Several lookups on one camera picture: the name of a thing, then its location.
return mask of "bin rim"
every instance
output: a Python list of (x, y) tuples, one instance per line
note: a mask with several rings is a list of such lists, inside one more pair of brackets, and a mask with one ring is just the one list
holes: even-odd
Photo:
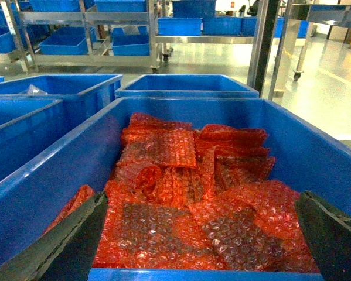
[(259, 94), (257, 90), (243, 84), (242, 82), (239, 82), (227, 75), (224, 75), (224, 74), (143, 74), (143, 75), (140, 75), (139, 77), (131, 80), (127, 85), (125, 85), (124, 87), (121, 87), (120, 89), (117, 90), (117, 92), (124, 92), (124, 91), (129, 91), (129, 92), (143, 92), (143, 91), (146, 91), (146, 92), (225, 92), (225, 93), (228, 93), (228, 92), (246, 92), (246, 91), (209, 91), (209, 90), (130, 90), (130, 89), (127, 89), (128, 87), (132, 86), (134, 83), (136, 83), (137, 81), (139, 81), (140, 79), (143, 79), (144, 77), (146, 76), (151, 76), (151, 77), (174, 77), (174, 76), (218, 76), (218, 77), (223, 77), (225, 79), (228, 79), (230, 80), (231, 82), (233, 83), (236, 83), (244, 88), (247, 89), (247, 91), (251, 91), (251, 92), (254, 92), (255, 94)]
[(0, 101), (2, 101), (2, 100), (6, 100), (6, 101), (17, 101), (17, 100), (24, 100), (24, 101), (31, 100), (31, 101), (33, 101), (33, 100), (35, 100), (35, 101), (44, 101), (44, 102), (48, 102), (49, 104), (44, 105), (43, 107), (41, 107), (41, 108), (39, 108), (39, 109), (36, 109), (36, 110), (34, 110), (34, 111), (31, 111), (31, 112), (29, 112), (29, 113), (27, 113), (27, 114), (25, 114), (25, 115), (22, 115), (22, 116), (20, 116), (20, 117), (17, 117), (17, 118), (15, 118), (15, 119), (11, 120), (11, 121), (8, 121), (8, 122), (6, 122), (6, 123), (1, 124), (1, 125), (0, 125), (0, 130), (1, 130), (1, 129), (4, 129), (4, 128), (7, 127), (7, 126), (11, 126), (11, 125), (13, 125), (13, 124), (15, 124), (15, 123), (17, 123), (17, 122), (19, 122), (19, 121), (21, 121), (21, 120), (24, 120), (24, 119), (27, 119), (27, 118), (29, 118), (29, 117), (31, 117), (31, 116), (34, 116), (34, 115), (36, 115), (36, 114), (39, 113), (39, 112), (42, 112), (42, 111), (44, 111), (44, 110), (47, 110), (48, 108), (53, 107), (53, 106), (56, 105), (56, 104), (61, 104), (61, 103), (63, 103), (62, 100), (57, 100), (57, 99), (53, 99), (53, 100), (50, 100), (50, 99), (41, 99), (41, 98), (27, 99), (27, 98), (22, 98), (22, 97), (18, 97), (18, 98), (17, 98), (17, 97), (2, 97), (2, 96), (0, 96)]
[(133, 98), (118, 98), (106, 107), (104, 107), (101, 111), (81, 123), (79, 126), (75, 127), (73, 130), (65, 134), (55, 143), (50, 145), (32, 160), (28, 161), (25, 165), (20, 167), (18, 170), (11, 173), (8, 177), (4, 178), (0, 181), (0, 198), (4, 197), (6, 193), (11, 190), (16, 189), (19, 186), (19, 182), (25, 179), (29, 174), (33, 171), (40, 169), (41, 165), (55, 156), (59, 151), (61, 151), (64, 147), (74, 142), (81, 133), (88, 130), (91, 126), (97, 123), (105, 114), (109, 113), (114, 107), (119, 105), (125, 101), (133, 101), (133, 100), (175, 100), (175, 101), (194, 101), (201, 100), (206, 102), (211, 101), (247, 101), (247, 102), (257, 102), (259, 101), (262, 106), (274, 107), (275, 109), (281, 111), (284, 115), (291, 117), (295, 122), (300, 123), (300, 125), (307, 127), (316, 138), (321, 138), (323, 141), (327, 142), (331, 145), (334, 150), (338, 150), (343, 154), (344, 157), (351, 158), (351, 148), (347, 145), (339, 142), (335, 138), (331, 137), (327, 133), (313, 126), (309, 122), (303, 120), (302, 118), (296, 116), (295, 114), (289, 112), (287, 109), (281, 107), (280, 105), (261, 98), (144, 98), (144, 97), (133, 97)]
[(78, 92), (77, 94), (73, 94), (73, 95), (61, 95), (61, 94), (49, 94), (47, 97), (44, 97), (44, 96), (41, 96), (41, 95), (34, 95), (34, 96), (24, 96), (23, 94), (0, 94), (0, 97), (5, 95), (9, 95), (10, 97), (33, 97), (33, 98), (38, 98), (38, 99), (41, 99), (41, 98), (45, 98), (45, 99), (48, 99), (48, 98), (53, 98), (53, 99), (64, 99), (65, 97), (67, 98), (72, 98), (72, 97), (79, 97), (79, 96), (82, 96), (84, 94), (88, 94), (89, 92), (91, 92), (91, 90), (99, 90), (101, 88), (103, 88), (104, 86), (106, 85), (111, 85), (117, 81), (120, 81), (122, 80), (123, 78), (123, 75), (122, 74), (104, 74), (104, 73), (98, 73), (98, 74), (77, 74), (77, 73), (74, 73), (74, 74), (41, 74), (41, 75), (35, 75), (35, 76), (30, 76), (30, 77), (24, 77), (24, 78), (20, 78), (20, 79), (17, 79), (17, 80), (10, 80), (10, 81), (4, 81), (4, 82), (0, 82), (0, 85), (3, 84), (3, 83), (13, 83), (15, 81), (22, 81), (22, 80), (26, 80), (26, 79), (30, 79), (30, 78), (37, 78), (37, 77), (43, 77), (43, 76), (51, 76), (51, 77), (61, 77), (61, 76), (112, 76), (111, 78), (101, 82), (101, 83), (98, 83), (92, 87), (89, 87), (81, 92)]

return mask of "glossy floor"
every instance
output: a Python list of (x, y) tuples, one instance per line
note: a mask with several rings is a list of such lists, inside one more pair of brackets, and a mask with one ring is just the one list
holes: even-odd
[[(174, 52), (160, 73), (225, 74), (246, 82), (250, 45), (173, 44)], [(293, 58), (296, 68), (300, 47)], [(276, 47), (272, 50), (265, 91), (271, 81)], [(145, 67), (41, 67), (40, 73), (122, 73), (123, 84), (145, 73)], [(0, 65), (6, 80), (25, 77), (19, 64)], [(351, 50), (348, 45), (311, 39), (304, 73), (298, 82), (289, 73), (282, 106), (351, 146)]]

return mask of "caster wheel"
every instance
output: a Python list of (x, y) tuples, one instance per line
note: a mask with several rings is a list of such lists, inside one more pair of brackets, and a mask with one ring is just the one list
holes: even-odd
[(294, 74), (294, 81), (297, 82), (301, 76), (301, 73), (295, 73)]

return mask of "clear plastic bag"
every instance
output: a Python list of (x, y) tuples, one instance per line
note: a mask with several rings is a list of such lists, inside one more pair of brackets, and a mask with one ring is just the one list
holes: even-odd
[(27, 90), (22, 91), (20, 94), (22, 95), (49, 95), (47, 92), (41, 90), (40, 88), (37, 88), (33, 84), (31, 84)]
[(139, 28), (137, 25), (124, 25), (122, 26), (124, 35), (139, 35)]

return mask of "metal shelving rack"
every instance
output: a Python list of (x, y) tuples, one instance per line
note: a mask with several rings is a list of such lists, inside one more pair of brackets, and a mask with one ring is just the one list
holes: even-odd
[[(162, 0), (162, 16), (168, 16), (166, 14), (166, 1)], [(163, 56), (166, 58), (170, 55), (168, 50), (170, 49), (169, 43), (184, 43), (184, 44), (250, 44), (254, 43), (253, 37), (238, 37), (238, 36), (155, 36), (157, 43), (163, 43)], [(280, 42), (279, 38), (274, 38), (272, 41), (273, 45), (278, 45)], [(295, 39), (296, 46), (303, 46), (305, 44), (305, 39)]]
[[(19, 9), (18, 0), (14, 0), (16, 7)], [(87, 38), (88, 54), (82, 56), (48, 56), (41, 54), (40, 49), (32, 46), (27, 40), (28, 50), (20, 47), (18, 43), (17, 50), (10, 54), (0, 54), (0, 62), (12, 62), (17, 59), (28, 61), (27, 54), (31, 55), (29, 61), (31, 66), (23, 69), (28, 72), (31, 69), (37, 70), (38, 66), (144, 66), (150, 67), (154, 73), (158, 72), (158, 56), (160, 54), (159, 46), (156, 44), (155, 37), (155, 19), (157, 11), (151, 0), (147, 1), (147, 12), (97, 12), (96, 6), (86, 10), (84, 1), (79, 0), (80, 12), (19, 12), (25, 37), (27, 24), (46, 24), (46, 25), (78, 25), (84, 26)], [(20, 41), (17, 36), (18, 24), (13, 17), (9, 0), (1, 0), (1, 6), (4, 8), (6, 20), (12, 26), (11, 34), (15, 41)], [(90, 36), (90, 26), (96, 25), (147, 25), (149, 29), (149, 56), (110, 56), (111, 37), (107, 37), (99, 44), (93, 44)]]
[[(351, 28), (351, 5), (289, 4), (286, 10), (282, 38), (278, 47), (268, 96), (270, 100), (283, 97), (294, 53), (294, 38), (298, 34), (301, 20), (306, 20), (311, 24), (322, 23), (324, 25)], [(309, 37), (311, 29), (310, 25), (307, 37)], [(297, 69), (294, 71), (295, 75), (298, 75), (298, 78), (300, 78), (300, 73), (302, 72), (299, 72), (299, 69), (302, 68), (305, 56), (306, 48), (303, 48), (299, 61), (301, 65), (298, 64)]]

